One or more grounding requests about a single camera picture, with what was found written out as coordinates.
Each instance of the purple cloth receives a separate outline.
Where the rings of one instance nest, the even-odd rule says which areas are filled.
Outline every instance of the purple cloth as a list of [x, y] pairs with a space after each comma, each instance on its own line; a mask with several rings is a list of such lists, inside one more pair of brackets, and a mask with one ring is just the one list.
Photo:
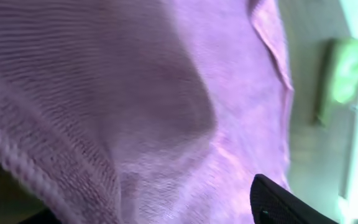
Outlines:
[[0, 164], [63, 223], [252, 223], [287, 66], [273, 0], [0, 0]]

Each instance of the black object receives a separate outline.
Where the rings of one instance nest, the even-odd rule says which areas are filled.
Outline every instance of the black object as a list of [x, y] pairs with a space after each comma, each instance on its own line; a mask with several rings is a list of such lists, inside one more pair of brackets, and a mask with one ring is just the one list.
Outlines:
[[19, 222], [18, 224], [62, 224], [62, 223], [56, 219], [55, 215], [49, 209], [45, 209], [31, 216], [30, 218], [22, 222]]
[[255, 224], [337, 224], [263, 174], [254, 177], [250, 202]]

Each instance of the purple garment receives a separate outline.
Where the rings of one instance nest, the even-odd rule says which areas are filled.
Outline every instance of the purple garment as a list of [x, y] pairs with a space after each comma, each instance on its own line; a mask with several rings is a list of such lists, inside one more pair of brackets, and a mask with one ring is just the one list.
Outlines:
[[252, 223], [287, 66], [273, 0], [0, 0], [0, 164], [63, 223]]

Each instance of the cloth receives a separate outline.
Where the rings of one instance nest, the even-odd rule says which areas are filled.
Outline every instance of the cloth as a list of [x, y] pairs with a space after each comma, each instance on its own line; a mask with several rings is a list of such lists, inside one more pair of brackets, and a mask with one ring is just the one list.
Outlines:
[[291, 94], [273, 0], [0, 0], [0, 164], [62, 223], [252, 223]]

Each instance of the green object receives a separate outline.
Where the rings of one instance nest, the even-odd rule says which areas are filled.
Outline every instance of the green object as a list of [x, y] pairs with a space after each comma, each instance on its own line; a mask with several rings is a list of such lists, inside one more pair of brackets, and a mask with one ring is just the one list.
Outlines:
[[358, 40], [335, 40], [328, 63], [318, 112], [318, 119], [325, 126], [329, 124], [335, 104], [349, 103], [357, 96]]

